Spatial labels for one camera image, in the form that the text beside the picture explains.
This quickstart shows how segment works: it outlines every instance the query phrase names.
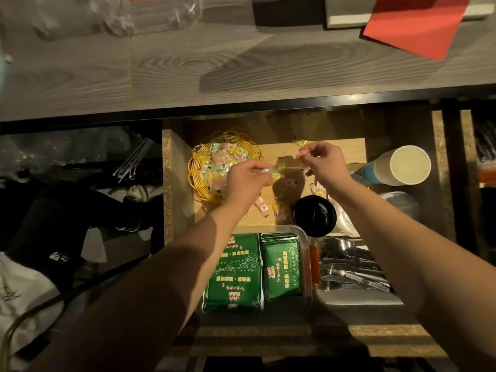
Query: paper cup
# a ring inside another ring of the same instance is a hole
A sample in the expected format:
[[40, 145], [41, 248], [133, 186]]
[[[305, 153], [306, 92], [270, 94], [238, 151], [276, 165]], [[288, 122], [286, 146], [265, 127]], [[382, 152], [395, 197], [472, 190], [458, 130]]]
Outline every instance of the paper cup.
[[407, 145], [382, 154], [362, 169], [363, 178], [373, 184], [419, 184], [431, 173], [431, 159], [418, 146]]

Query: red envelope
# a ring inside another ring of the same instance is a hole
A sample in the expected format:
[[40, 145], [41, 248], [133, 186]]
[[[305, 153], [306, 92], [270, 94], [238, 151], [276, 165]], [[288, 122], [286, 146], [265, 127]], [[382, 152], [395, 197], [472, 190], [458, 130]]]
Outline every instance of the red envelope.
[[377, 0], [363, 34], [443, 60], [470, 0]]

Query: yellow wicker basket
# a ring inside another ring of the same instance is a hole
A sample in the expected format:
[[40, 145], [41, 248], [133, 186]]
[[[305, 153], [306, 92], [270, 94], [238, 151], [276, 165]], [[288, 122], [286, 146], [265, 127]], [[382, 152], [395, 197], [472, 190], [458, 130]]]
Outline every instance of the yellow wicker basket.
[[258, 145], [250, 140], [244, 133], [237, 133], [235, 131], [229, 130], [227, 132], [216, 132], [210, 138], [210, 142], [203, 143], [195, 146], [191, 153], [191, 158], [188, 162], [188, 182], [193, 188], [195, 196], [201, 201], [213, 201], [219, 202], [220, 198], [208, 191], [208, 186], [202, 183], [202, 177], [200, 169], [202, 168], [202, 160], [212, 159], [212, 154], [210, 152], [210, 144], [212, 142], [218, 143], [233, 143], [248, 151], [248, 158], [260, 160], [262, 158], [262, 153]]

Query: gray wood table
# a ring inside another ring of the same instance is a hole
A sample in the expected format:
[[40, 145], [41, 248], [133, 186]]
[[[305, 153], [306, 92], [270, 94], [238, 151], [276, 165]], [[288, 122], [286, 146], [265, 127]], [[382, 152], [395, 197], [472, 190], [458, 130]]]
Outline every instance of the gray wood table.
[[435, 62], [324, 30], [322, 0], [203, 0], [183, 30], [55, 42], [1, 4], [13, 63], [0, 121], [496, 83], [496, 15], [464, 22]]

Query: green package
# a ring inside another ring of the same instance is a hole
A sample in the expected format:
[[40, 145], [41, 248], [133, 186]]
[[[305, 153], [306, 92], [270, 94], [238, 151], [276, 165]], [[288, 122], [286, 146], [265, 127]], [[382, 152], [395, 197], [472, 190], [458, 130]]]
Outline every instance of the green package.
[[232, 235], [203, 293], [202, 310], [264, 307], [258, 234]]
[[301, 295], [300, 246], [295, 234], [262, 234], [265, 297]]

